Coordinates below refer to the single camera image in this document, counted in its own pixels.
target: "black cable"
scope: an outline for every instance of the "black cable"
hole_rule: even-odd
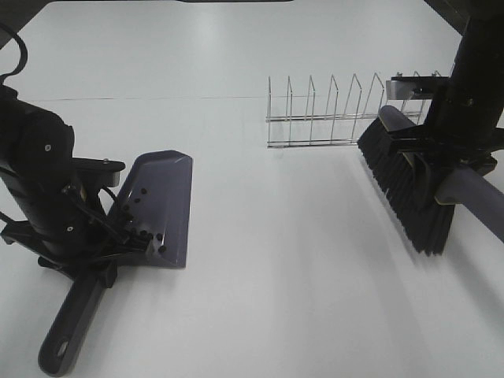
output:
[[[105,215],[87,207],[80,195],[75,192],[74,187],[68,186],[62,192],[68,195],[70,201],[73,202],[77,209],[82,211],[93,221],[97,221],[114,240],[121,244],[125,244],[129,240],[128,232],[118,228],[115,224],[111,224]]]
[[[11,217],[9,217],[9,216],[5,215],[5,214],[4,214],[4,213],[2,213],[1,211],[0,211],[0,221],[4,221],[4,222],[6,222],[7,224],[11,224],[11,223],[14,223],[14,222],[15,222],[15,220],[14,220],[14,219],[12,219]]]
[[[111,191],[108,187],[106,186],[103,186],[102,189],[111,197],[111,199],[113,200],[113,203],[116,204],[116,206],[119,206],[119,203],[117,201],[117,196],[113,193],[113,191]]]
[[[3,85],[4,80],[12,75],[16,75],[19,72],[23,70],[23,68],[26,65],[26,62],[28,61],[28,49],[26,48],[26,45],[23,42],[23,39],[11,28],[9,28],[7,25],[3,24],[0,22],[0,29],[2,29],[4,32],[6,32],[8,35],[13,37],[13,39],[16,41],[17,45],[19,46],[19,51],[20,51],[20,56],[19,56],[19,62],[17,63],[17,67],[9,73],[4,73],[3,75],[0,75],[0,85]]]

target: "dish rack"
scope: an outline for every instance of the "dish rack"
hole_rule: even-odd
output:
[[[438,71],[433,76],[440,76]],[[357,74],[353,74],[344,102],[334,75],[329,80],[327,97],[317,102],[313,77],[309,77],[306,95],[295,95],[291,77],[287,77],[287,92],[273,96],[271,76],[268,78],[268,148],[355,145],[362,132],[378,117],[384,105],[393,105],[409,119],[420,124],[425,118],[430,100],[389,100],[384,82],[374,73],[363,97],[364,89]]]

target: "broom bristles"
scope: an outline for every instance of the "broom bristles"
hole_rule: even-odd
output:
[[[441,254],[455,205],[441,206],[432,198],[418,209],[413,200],[413,169],[403,154],[387,156],[380,149],[385,134],[387,130],[377,118],[358,140],[358,147],[415,249],[427,255]]]

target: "white table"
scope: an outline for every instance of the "white table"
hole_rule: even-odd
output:
[[[187,268],[122,268],[72,377],[502,376],[504,254],[481,223],[458,208],[445,254],[417,255],[355,147],[265,148],[268,75],[447,74],[460,37],[422,1],[56,2],[20,35],[8,84],[74,126],[76,156],[195,160]],[[70,282],[0,249],[0,376],[42,376]]]

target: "broom handle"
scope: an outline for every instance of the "broom handle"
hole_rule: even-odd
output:
[[[471,168],[456,168],[435,198],[441,203],[460,202],[504,242],[504,194]]]

